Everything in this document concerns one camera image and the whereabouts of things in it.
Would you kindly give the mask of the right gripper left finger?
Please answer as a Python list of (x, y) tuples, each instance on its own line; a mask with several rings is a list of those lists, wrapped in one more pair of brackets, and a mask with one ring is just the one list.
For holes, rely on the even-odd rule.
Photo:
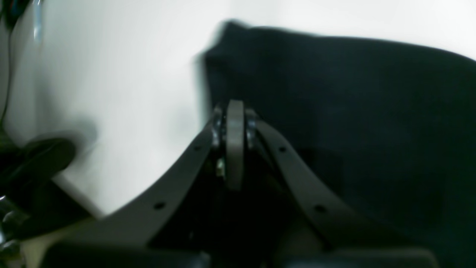
[(239, 191), (244, 173), (245, 106), (216, 107), (211, 122), (150, 188), (112, 215), (79, 230), (46, 253), (43, 268), (205, 268), (201, 253), (155, 251), (149, 242), (179, 211), (210, 154), (224, 160), (225, 186)]

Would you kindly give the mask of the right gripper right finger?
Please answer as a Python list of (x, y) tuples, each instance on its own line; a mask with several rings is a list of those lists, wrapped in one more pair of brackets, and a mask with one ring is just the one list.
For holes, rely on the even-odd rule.
[(245, 109), (249, 147), (262, 143), (296, 205), (320, 236), (316, 253), (282, 257), (280, 268), (438, 268), (434, 253), (346, 204), (302, 160), (287, 139)]

